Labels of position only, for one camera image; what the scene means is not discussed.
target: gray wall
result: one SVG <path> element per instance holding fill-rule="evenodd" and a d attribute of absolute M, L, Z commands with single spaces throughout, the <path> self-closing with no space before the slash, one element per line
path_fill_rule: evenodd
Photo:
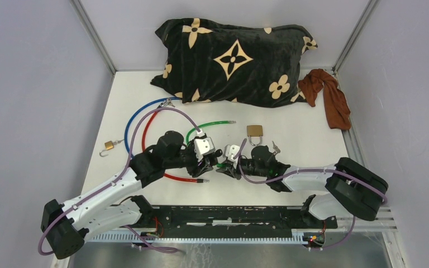
<path fill-rule="evenodd" d="M 82 0 L 118 70 L 161 70 L 167 50 L 154 31 L 170 18 L 198 17 L 246 27 L 304 26 L 318 49 L 302 68 L 332 67 L 368 0 Z"/>
<path fill-rule="evenodd" d="M 429 1 L 381 1 L 340 70 L 369 167 L 410 267 L 429 267 Z"/>
<path fill-rule="evenodd" d="M 50 265 L 43 206 L 81 190 L 111 79 L 68 0 L 0 1 L 0 267 Z"/>

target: brown cloth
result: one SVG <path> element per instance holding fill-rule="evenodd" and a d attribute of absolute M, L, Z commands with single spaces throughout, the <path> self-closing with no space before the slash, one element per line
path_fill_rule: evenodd
<path fill-rule="evenodd" d="M 311 107 L 315 107 L 315 100 L 318 92 L 323 88 L 323 84 L 325 84 L 323 98 L 325 99 L 328 125 L 330 128 L 349 130 L 351 128 L 351 123 L 349 122 L 351 111 L 347 106 L 345 95 L 338 89 L 338 82 L 334 77 L 322 69 L 315 69 L 298 82 L 298 87 L 305 95 L 308 104 Z"/>

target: orange wire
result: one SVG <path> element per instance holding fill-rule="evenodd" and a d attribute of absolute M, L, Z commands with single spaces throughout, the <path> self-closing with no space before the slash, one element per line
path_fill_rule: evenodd
<path fill-rule="evenodd" d="M 152 123 L 152 121 L 154 120 L 155 116 L 158 114 L 159 112 L 155 112 L 154 114 L 152 114 L 152 116 L 150 117 L 149 121 L 147 122 L 147 125 L 145 125 L 144 128 L 144 132 L 142 133 L 142 151 L 145 150 L 145 137 L 147 136 L 147 130 L 149 130 L 149 126 Z M 184 181 L 187 183 L 196 183 L 197 180 L 196 179 L 188 179 L 188 178 L 180 178 L 174 175 L 170 175 L 165 173 L 164 174 L 165 177 L 172 179 L 172 180 L 177 180 L 177 181 Z"/>

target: gray floor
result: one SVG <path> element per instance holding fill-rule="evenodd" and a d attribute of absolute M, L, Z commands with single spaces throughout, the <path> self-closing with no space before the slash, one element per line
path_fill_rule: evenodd
<path fill-rule="evenodd" d="M 328 234 L 334 243 L 342 234 Z M 162 254 L 124 243 L 90 242 L 73 257 L 73 268 L 123 267 L 392 267 L 381 233 L 355 233 L 343 245 L 308 252 L 300 245 L 170 244 L 186 253 Z"/>

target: pillow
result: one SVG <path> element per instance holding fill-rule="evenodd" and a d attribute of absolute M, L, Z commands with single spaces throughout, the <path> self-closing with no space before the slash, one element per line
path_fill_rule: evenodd
<path fill-rule="evenodd" d="M 151 84 L 187 102 L 232 101 L 259 107 L 305 102 L 300 57 L 318 46 L 298 25 L 246 28 L 199 18 L 168 20 L 155 33 L 168 49 Z"/>

